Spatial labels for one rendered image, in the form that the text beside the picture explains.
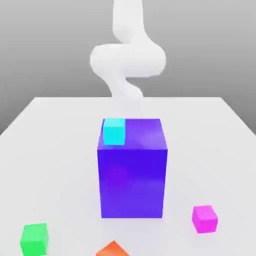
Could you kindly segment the small cyan cube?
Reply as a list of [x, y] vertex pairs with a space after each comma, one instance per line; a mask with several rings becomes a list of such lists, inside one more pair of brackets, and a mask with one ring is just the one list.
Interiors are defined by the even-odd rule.
[[125, 144], [126, 120], [124, 118], [106, 118], [103, 123], [103, 143], [104, 145]]

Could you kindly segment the large purple box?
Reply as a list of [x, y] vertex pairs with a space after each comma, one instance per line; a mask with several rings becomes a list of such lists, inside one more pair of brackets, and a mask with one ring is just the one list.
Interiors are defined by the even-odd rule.
[[168, 147], [158, 118], [126, 119], [125, 144], [105, 145], [97, 162], [102, 218], [163, 216]]

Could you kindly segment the small magenta cube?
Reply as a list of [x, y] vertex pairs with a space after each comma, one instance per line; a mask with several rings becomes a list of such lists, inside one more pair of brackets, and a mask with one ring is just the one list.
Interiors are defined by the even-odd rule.
[[218, 220], [218, 216], [211, 205], [193, 207], [192, 222], [198, 234], [216, 232]]

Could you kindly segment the small green cube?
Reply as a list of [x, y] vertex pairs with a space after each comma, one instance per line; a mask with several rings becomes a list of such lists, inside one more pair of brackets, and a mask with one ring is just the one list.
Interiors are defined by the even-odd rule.
[[46, 223], [27, 224], [24, 226], [20, 239], [23, 256], [45, 256], [48, 244], [49, 233]]

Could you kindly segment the small orange cube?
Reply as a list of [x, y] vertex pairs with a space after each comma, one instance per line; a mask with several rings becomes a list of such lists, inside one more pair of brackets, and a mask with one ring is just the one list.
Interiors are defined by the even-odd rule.
[[115, 240], [99, 250], [95, 256], [130, 256]]

